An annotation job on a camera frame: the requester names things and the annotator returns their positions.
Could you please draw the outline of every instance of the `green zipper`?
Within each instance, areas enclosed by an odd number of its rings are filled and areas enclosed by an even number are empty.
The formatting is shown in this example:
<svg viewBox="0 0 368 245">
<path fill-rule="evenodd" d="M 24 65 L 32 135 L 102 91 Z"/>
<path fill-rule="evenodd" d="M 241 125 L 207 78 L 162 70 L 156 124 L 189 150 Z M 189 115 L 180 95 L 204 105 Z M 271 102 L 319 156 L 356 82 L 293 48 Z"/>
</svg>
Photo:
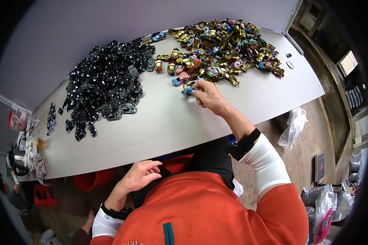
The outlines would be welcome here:
<svg viewBox="0 0 368 245">
<path fill-rule="evenodd" d="M 165 245 L 175 245 L 172 223 L 162 224 L 165 233 Z"/>
</svg>

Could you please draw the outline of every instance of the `window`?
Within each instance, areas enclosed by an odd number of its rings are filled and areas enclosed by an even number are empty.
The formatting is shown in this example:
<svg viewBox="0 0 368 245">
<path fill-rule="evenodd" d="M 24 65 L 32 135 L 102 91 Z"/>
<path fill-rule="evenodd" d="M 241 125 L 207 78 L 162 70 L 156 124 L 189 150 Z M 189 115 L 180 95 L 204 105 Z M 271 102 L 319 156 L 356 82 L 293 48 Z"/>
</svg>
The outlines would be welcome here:
<svg viewBox="0 0 368 245">
<path fill-rule="evenodd" d="M 315 18 L 319 17 L 320 9 L 315 6 L 315 4 L 312 4 L 309 8 L 309 13 L 311 13 Z"/>
<path fill-rule="evenodd" d="M 357 60 L 351 50 L 346 54 L 345 57 L 342 58 L 342 61 L 340 61 L 338 64 L 344 76 L 349 75 L 349 73 L 351 73 L 357 65 Z"/>
</svg>

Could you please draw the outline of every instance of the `left hand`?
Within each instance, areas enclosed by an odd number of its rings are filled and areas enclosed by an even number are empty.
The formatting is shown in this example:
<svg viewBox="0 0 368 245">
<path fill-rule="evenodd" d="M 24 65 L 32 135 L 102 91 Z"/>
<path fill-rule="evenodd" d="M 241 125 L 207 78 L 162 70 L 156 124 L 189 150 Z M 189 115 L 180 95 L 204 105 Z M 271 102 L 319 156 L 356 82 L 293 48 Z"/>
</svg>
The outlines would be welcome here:
<svg viewBox="0 0 368 245">
<path fill-rule="evenodd" d="M 160 170 L 157 166 L 162 165 L 160 161 L 139 161 L 132 165 L 131 169 L 120 181 L 122 188 L 126 192 L 142 189 L 155 179 L 161 178 Z"/>
</svg>

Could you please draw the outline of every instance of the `white table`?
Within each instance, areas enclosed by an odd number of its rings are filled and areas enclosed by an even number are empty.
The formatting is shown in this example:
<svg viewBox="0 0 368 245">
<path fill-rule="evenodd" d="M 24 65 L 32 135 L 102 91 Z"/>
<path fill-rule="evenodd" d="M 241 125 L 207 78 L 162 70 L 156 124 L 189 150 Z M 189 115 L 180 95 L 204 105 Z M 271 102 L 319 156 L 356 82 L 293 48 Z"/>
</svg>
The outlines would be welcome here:
<svg viewBox="0 0 368 245">
<path fill-rule="evenodd" d="M 261 31 L 266 42 L 279 51 L 281 68 L 285 77 L 251 68 L 237 75 L 240 85 L 234 87 L 228 80 L 217 83 L 226 100 L 240 110 L 253 124 L 269 120 L 324 94 L 323 88 L 304 56 L 278 33 Z M 171 54 L 180 47 L 167 33 L 165 40 L 154 43 L 156 55 Z M 287 65 L 286 53 L 294 64 Z M 47 179 L 59 178 L 109 169 L 135 161 L 154 158 L 199 145 L 231 134 L 226 122 L 210 110 L 197 105 L 194 98 L 181 95 L 182 86 L 173 86 L 167 74 L 168 62 L 163 62 L 163 72 L 143 72 L 139 81 L 143 97 L 135 115 L 122 115 L 118 121 L 108 121 L 100 116 L 94 123 L 98 135 L 93 138 L 86 128 L 86 136 L 78 142 L 74 130 L 65 131 L 65 121 L 70 112 L 57 113 L 56 130 L 46 135 L 46 117 L 51 102 L 56 109 L 64 102 L 68 80 L 61 83 L 34 111 L 41 121 L 32 135 L 45 140 L 40 153 L 45 161 Z M 35 172 L 20 177 L 21 181 L 35 180 Z"/>
</svg>

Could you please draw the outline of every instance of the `orange sweater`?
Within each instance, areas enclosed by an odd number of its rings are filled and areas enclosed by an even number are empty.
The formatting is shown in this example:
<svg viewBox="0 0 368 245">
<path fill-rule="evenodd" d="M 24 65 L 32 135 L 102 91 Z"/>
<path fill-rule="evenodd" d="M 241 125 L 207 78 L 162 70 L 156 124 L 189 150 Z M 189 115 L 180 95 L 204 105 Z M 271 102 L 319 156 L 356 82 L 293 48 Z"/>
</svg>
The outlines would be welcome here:
<svg viewBox="0 0 368 245">
<path fill-rule="evenodd" d="M 277 186 L 246 209 L 218 174 L 187 172 L 164 179 L 117 231 L 91 245 L 305 244 L 308 218 L 294 184 Z"/>
</svg>

